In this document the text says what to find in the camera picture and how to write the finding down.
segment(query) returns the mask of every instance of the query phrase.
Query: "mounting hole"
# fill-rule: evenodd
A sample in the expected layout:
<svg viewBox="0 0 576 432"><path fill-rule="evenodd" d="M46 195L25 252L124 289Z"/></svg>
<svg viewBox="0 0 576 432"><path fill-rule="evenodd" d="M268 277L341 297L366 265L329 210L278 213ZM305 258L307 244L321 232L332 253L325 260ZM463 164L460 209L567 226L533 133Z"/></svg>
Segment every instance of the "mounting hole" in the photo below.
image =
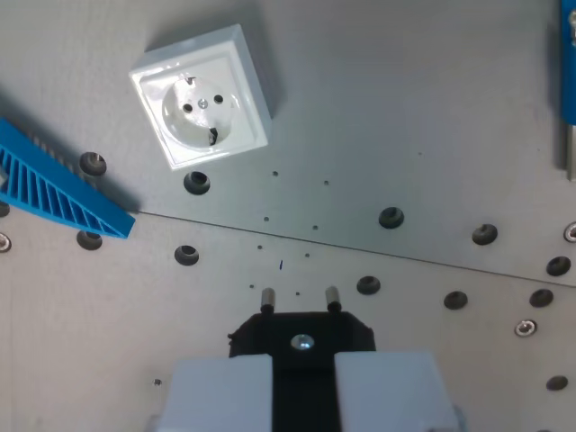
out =
<svg viewBox="0 0 576 432"><path fill-rule="evenodd" d="M103 176L106 172L106 161L98 153L89 151L80 157L80 169L89 176Z"/></svg>
<svg viewBox="0 0 576 432"><path fill-rule="evenodd" d="M522 319L515 327L514 333L520 338L532 336L538 330L538 325L533 319Z"/></svg>
<svg viewBox="0 0 576 432"><path fill-rule="evenodd" d="M184 189L192 195L204 195L210 189L210 180L206 174L193 171L184 177Z"/></svg>
<svg viewBox="0 0 576 432"><path fill-rule="evenodd" d="M550 392L558 392L568 387L568 378L564 375L556 375L546 382L546 389Z"/></svg>
<svg viewBox="0 0 576 432"><path fill-rule="evenodd" d="M484 223L472 233L472 241L480 246L492 243L498 236L498 229L494 225Z"/></svg>
<svg viewBox="0 0 576 432"><path fill-rule="evenodd" d="M180 246L176 248L174 258L182 266L193 266L200 259L200 254L192 246Z"/></svg>
<svg viewBox="0 0 576 432"><path fill-rule="evenodd" d="M378 223L387 230L394 230L404 223L404 212L398 207L388 207L380 213Z"/></svg>
<svg viewBox="0 0 576 432"><path fill-rule="evenodd" d="M532 292L530 296L530 304L535 308L545 308L554 300L552 291L542 288Z"/></svg>
<svg viewBox="0 0 576 432"><path fill-rule="evenodd" d="M10 212L10 205L0 201L0 218L8 216L9 212Z"/></svg>
<svg viewBox="0 0 576 432"><path fill-rule="evenodd" d="M80 231L76 235L76 241L82 249L97 250L102 245L102 237L93 232Z"/></svg>
<svg viewBox="0 0 576 432"><path fill-rule="evenodd" d="M557 256L550 260L548 265L546 266L546 272L550 276L562 276L568 273L570 267L572 266L572 262L566 256Z"/></svg>
<svg viewBox="0 0 576 432"><path fill-rule="evenodd" d="M380 291L380 281L374 276L364 276L356 284L356 289L363 295L372 295Z"/></svg>
<svg viewBox="0 0 576 432"><path fill-rule="evenodd" d="M444 298L444 305L450 311L458 311L468 304L468 296L462 291L452 291Z"/></svg>

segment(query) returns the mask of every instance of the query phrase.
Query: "blue object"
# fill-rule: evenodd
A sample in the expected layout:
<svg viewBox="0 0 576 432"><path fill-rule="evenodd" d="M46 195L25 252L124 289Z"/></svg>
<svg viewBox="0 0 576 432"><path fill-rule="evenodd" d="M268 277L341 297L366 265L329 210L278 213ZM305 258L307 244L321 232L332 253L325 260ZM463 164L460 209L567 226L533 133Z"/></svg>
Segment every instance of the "blue object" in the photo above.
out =
<svg viewBox="0 0 576 432"><path fill-rule="evenodd" d="M576 125L576 45L568 18L575 9L576 0L562 0L562 117L572 125Z"/></svg>
<svg viewBox="0 0 576 432"><path fill-rule="evenodd" d="M0 201L50 221L126 239L134 225L126 211L0 120Z"/></svg>

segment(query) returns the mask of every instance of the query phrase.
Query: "metal plate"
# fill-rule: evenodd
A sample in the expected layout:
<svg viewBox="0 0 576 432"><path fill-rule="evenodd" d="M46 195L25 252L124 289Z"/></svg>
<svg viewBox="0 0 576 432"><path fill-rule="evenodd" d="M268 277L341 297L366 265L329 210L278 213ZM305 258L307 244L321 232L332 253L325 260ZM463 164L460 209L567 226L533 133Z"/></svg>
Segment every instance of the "metal plate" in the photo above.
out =
<svg viewBox="0 0 576 432"><path fill-rule="evenodd" d="M576 220L558 16L542 0L4 2L2 111L72 158L102 154L103 188L130 209L552 280ZM236 22L273 137L201 166L211 190L191 196L127 74L147 48ZM390 205L396 230L377 223ZM488 247L470 240L482 223L499 229Z"/></svg>
<svg viewBox="0 0 576 432"><path fill-rule="evenodd" d="M572 288L146 215L130 240L95 252L21 211L0 230L13 241L0 256L2 430L142 432L176 361L225 356L263 288L275 288L278 311L322 311L332 284L379 350L435 354L471 431L573 430ZM182 244L198 264L174 260ZM356 291L365 275L380 279L377 294ZM530 294L545 286L554 301L534 309ZM464 309L444 307L453 290L468 294ZM538 331L517 337L528 318ZM571 383L549 392L557 374Z"/></svg>

